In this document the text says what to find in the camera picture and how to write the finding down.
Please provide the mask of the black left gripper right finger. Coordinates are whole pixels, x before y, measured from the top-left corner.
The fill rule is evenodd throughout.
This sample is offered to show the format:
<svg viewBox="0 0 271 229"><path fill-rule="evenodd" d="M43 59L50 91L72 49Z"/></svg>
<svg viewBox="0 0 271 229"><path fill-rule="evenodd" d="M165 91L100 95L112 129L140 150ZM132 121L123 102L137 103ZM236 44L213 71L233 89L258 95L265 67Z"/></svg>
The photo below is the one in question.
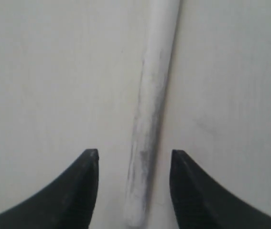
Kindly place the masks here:
<svg viewBox="0 0 271 229"><path fill-rule="evenodd" d="M271 229L271 216L233 195L183 150L172 151L170 195L181 229Z"/></svg>

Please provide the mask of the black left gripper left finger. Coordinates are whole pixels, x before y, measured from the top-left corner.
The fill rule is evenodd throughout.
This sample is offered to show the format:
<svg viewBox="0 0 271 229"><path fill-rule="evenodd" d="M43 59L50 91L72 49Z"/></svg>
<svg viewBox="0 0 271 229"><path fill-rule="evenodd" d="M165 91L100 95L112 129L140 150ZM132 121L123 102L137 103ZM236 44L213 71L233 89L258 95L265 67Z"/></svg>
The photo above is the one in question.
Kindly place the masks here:
<svg viewBox="0 0 271 229"><path fill-rule="evenodd" d="M0 229L87 229L98 182L98 150L86 149L45 188L0 213Z"/></svg>

